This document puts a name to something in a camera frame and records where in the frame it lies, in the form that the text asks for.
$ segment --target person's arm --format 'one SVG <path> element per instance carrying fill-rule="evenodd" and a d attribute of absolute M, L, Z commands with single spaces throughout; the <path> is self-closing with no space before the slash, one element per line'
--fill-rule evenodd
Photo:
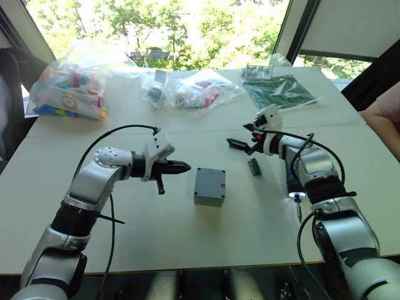
<path fill-rule="evenodd" d="M 400 161 L 400 132 L 390 119 L 383 116 L 376 101 L 365 111 L 361 111 L 360 115 L 381 138 L 382 142 L 389 148 L 397 160 Z"/>

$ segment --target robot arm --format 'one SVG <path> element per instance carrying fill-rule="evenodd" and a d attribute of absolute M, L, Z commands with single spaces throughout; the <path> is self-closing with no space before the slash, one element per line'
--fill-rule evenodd
<path fill-rule="evenodd" d="M 130 177 L 155 180 L 159 194 L 164 194 L 162 174 L 190 170 L 184 162 L 166 160 L 173 151 L 164 131 L 153 136 L 142 154 L 113 147 L 97 150 L 93 160 L 72 180 L 56 217 L 24 268 L 21 290 L 12 300 L 72 297 L 80 287 L 86 266 L 82 251 L 115 182 Z"/>
<path fill-rule="evenodd" d="M 346 192 L 328 152 L 310 143 L 298 153 L 302 139 L 268 133 L 281 126 L 277 107 L 268 106 L 244 126 L 252 132 L 253 147 L 233 139 L 228 143 L 249 155 L 277 154 L 288 164 L 296 159 L 294 172 L 311 202 L 317 220 L 312 230 L 324 260 L 344 274 L 354 299 L 397 299 L 399 265 L 379 257 L 378 239 L 357 207 L 356 194 Z"/>

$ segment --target black cable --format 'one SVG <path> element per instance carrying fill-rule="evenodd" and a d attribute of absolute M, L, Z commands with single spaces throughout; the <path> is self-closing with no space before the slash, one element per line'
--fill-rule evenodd
<path fill-rule="evenodd" d="M 294 163 L 299 159 L 300 154 L 302 151 L 307 147 L 307 145 L 311 142 L 311 140 L 314 137 L 314 133 L 310 133 L 307 141 L 304 142 L 304 144 L 300 147 L 299 151 L 294 155 L 292 161 L 290 162 L 290 171 L 292 172 L 293 176 L 299 180 L 298 175 L 296 172 L 294 172 Z"/>
<path fill-rule="evenodd" d="M 96 300 L 101 299 L 101 295 L 103 293 L 104 289 L 104 283 L 106 282 L 108 272 L 110 271 L 110 266 L 111 262 L 113 261 L 113 256 L 114 256 L 114 247 L 115 247 L 115 220 L 114 220 L 114 200 L 113 200 L 113 195 L 110 194 L 110 204 L 111 204 L 111 217 L 112 217 L 112 233 L 111 233 L 111 250 L 110 250 L 110 256 L 108 259 L 106 271 L 104 272 L 104 275 L 102 276 L 101 284 L 99 289 L 97 290 L 97 296 Z"/>
<path fill-rule="evenodd" d="M 323 288 L 323 286 L 319 283 L 318 279 L 314 276 L 314 274 L 311 272 L 310 268 L 308 267 L 308 265 L 306 264 L 304 258 L 303 258 L 303 254 L 301 252 L 301 233 L 303 232 L 303 229 L 305 227 L 305 225 L 307 224 L 307 222 L 314 216 L 313 213 L 310 213 L 305 219 L 304 221 L 301 223 L 300 228 L 299 228 L 299 232 L 297 234 L 297 253 L 299 254 L 299 258 L 301 261 L 301 264 L 304 266 L 304 268 L 306 269 L 307 273 L 310 275 L 311 279 L 316 283 L 317 287 L 321 290 L 321 292 L 324 294 L 325 298 L 328 300 L 333 300 L 330 295 L 328 294 L 328 292 Z"/>
<path fill-rule="evenodd" d="M 303 141 L 307 141 L 307 140 L 308 140 L 308 138 L 306 138 L 306 137 L 298 136 L 297 134 L 291 134 L 291 133 L 283 132 L 283 131 L 267 130 L 267 131 L 265 131 L 265 132 L 266 132 L 266 133 L 274 133 L 274 134 L 282 134 L 282 135 L 284 135 L 284 136 L 291 136 L 292 138 L 301 139 L 301 140 L 303 140 Z M 316 145 L 316 146 L 318 146 L 318 147 L 320 147 L 320 148 L 323 148 L 324 150 L 326 150 L 330 155 L 332 155 L 332 156 L 335 158 L 335 160 L 337 161 L 337 164 L 339 165 L 339 168 L 340 168 L 341 182 L 342 182 L 342 184 L 344 185 L 344 182 L 345 182 L 346 177 L 345 177 L 345 174 L 344 174 L 344 166 L 343 166 L 342 161 L 339 159 L 339 156 L 336 155 L 336 153 L 333 152 L 332 150 L 330 150 L 328 147 L 322 145 L 322 144 L 319 143 L 319 142 L 310 141 L 310 143 L 311 143 L 311 144 L 314 144 L 314 145 Z"/>
<path fill-rule="evenodd" d="M 74 173 L 74 177 L 76 176 L 76 174 L 79 172 L 79 170 L 81 169 L 84 160 L 86 159 L 86 156 L 88 156 L 89 152 L 91 151 L 91 149 L 102 139 L 106 138 L 107 136 L 109 136 L 112 133 L 115 133 L 118 130 L 121 129 L 125 129 L 125 128 L 148 128 L 148 129 L 152 129 L 154 134 L 156 134 L 159 129 L 157 127 L 152 127 L 152 126 L 147 126 L 147 125 L 140 125 L 140 124 L 133 124 L 133 125 L 125 125 L 125 126 L 121 126 L 121 127 L 117 127 L 114 128 L 104 134 L 102 134 L 101 136 L 99 136 L 94 142 L 92 142 L 92 144 L 86 149 L 86 151 L 84 152 L 84 154 L 82 155 L 81 160 L 79 161 L 79 163 L 77 164 L 75 173 Z"/>

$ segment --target white table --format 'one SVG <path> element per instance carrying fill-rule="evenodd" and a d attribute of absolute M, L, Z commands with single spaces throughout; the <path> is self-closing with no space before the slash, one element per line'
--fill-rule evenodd
<path fill-rule="evenodd" d="M 222 76 L 241 85 L 239 70 L 218 71 Z M 173 72 L 173 78 L 184 78 L 194 71 Z M 286 112 L 285 127 L 342 126 L 365 124 L 364 119 L 349 104 L 317 67 L 275 67 L 274 76 L 292 74 L 316 98 L 317 103 Z M 110 110 L 106 122 L 68 117 L 40 117 L 28 136 L 64 136 L 67 134 L 95 134 L 126 124 L 159 126 L 169 133 L 241 129 L 254 120 L 257 109 L 246 92 L 207 114 L 163 107 L 157 111 L 149 102 L 140 100 L 140 80 L 113 78 L 107 85 L 105 99 Z M 126 132 L 137 132 L 133 129 Z"/>
<path fill-rule="evenodd" d="M 359 207 L 375 230 L 381 254 L 400 253 L 400 164 L 364 125 L 284 128 L 315 138 L 332 148 L 346 168 L 346 188 L 357 191 Z M 250 140 L 243 129 L 172 132 L 176 146 L 171 159 L 192 165 L 187 173 L 165 176 L 166 194 L 155 182 L 119 182 L 114 189 L 116 250 L 111 271 L 253 266 L 298 263 L 299 222 L 292 200 L 285 195 L 283 162 L 255 155 L 262 177 L 251 175 L 249 159 L 229 149 L 228 137 Z M 97 134 L 27 137 L 0 177 L 0 273 L 17 274 L 50 223 L 68 189 L 76 163 Z M 141 151 L 150 134 L 116 134 L 99 146 Z M 197 167 L 225 169 L 227 193 L 221 208 L 193 203 Z M 309 203 L 303 203 L 303 213 Z M 108 206 L 104 210 L 109 214 Z M 85 253 L 86 272 L 103 272 L 109 255 L 111 224 L 98 220 Z M 305 229 L 306 261 L 321 255 Z"/>

